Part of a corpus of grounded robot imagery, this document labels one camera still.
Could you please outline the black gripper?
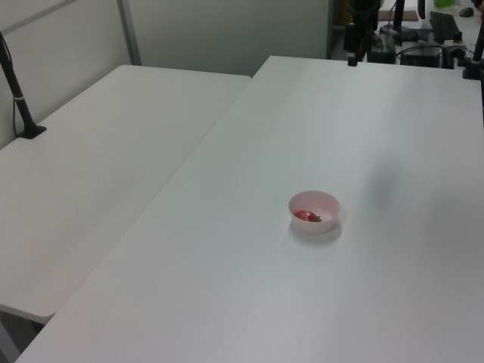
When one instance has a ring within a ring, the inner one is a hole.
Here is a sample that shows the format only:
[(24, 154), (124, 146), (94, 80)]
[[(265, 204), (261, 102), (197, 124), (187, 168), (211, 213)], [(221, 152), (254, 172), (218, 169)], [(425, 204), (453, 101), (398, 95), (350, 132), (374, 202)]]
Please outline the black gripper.
[(370, 25), (355, 23), (345, 25), (344, 50), (348, 53), (347, 64), (349, 67), (356, 67), (358, 62), (367, 62), (368, 52), (377, 47), (378, 35)]

